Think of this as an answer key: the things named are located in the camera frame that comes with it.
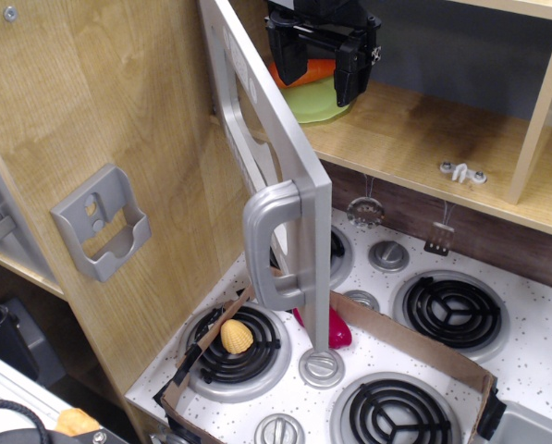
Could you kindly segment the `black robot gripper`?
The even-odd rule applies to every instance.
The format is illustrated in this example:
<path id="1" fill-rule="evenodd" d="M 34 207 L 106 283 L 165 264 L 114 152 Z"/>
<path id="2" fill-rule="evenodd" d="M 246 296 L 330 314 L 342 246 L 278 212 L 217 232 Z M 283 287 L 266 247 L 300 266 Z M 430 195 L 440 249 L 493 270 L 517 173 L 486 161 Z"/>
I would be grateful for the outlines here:
<path id="1" fill-rule="evenodd" d="M 376 33 L 382 21 L 361 1 L 267 1 L 266 28 L 279 78 L 285 85 L 299 80 L 308 68 L 309 40 L 329 45 L 336 35 Z M 348 38 L 335 52 L 334 87 L 337 105 L 346 106 L 367 87 L 372 68 L 372 49 L 359 39 Z"/>

